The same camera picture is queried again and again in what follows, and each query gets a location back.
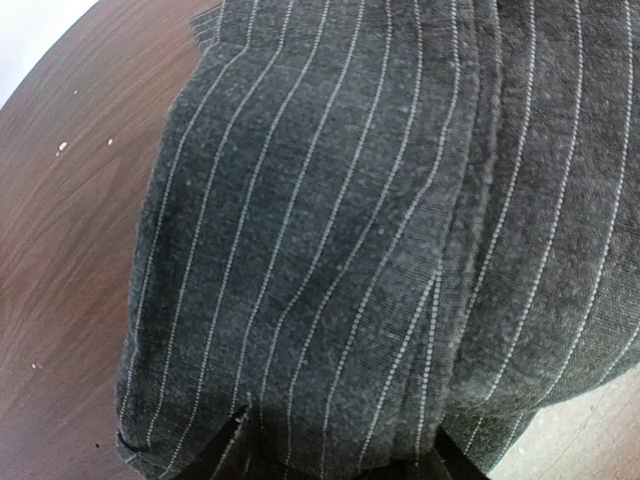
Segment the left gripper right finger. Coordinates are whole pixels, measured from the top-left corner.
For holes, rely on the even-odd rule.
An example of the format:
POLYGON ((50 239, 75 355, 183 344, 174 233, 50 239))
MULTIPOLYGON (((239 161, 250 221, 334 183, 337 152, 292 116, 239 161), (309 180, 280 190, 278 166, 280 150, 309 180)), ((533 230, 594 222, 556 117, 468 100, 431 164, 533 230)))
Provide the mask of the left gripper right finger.
POLYGON ((419 478, 489 480, 444 430, 437 431, 433 448, 419 459, 419 478))

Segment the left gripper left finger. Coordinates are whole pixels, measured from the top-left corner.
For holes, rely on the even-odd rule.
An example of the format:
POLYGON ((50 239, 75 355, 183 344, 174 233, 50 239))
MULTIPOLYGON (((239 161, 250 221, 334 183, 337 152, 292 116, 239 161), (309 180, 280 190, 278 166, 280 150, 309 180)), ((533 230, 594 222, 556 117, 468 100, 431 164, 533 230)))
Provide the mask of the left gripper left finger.
POLYGON ((241 407, 203 452, 201 479, 257 479, 259 430, 251 407, 241 407))

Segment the dark pinstriped long sleeve shirt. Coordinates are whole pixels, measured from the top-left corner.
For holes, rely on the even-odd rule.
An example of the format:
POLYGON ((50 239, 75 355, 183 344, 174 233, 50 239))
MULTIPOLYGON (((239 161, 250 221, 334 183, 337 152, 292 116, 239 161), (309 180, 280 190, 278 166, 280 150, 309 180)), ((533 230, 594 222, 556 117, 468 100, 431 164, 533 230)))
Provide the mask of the dark pinstriped long sleeve shirt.
POLYGON ((137 229, 117 450, 201 479, 488 476, 639 362, 635 1, 220 1, 137 229))

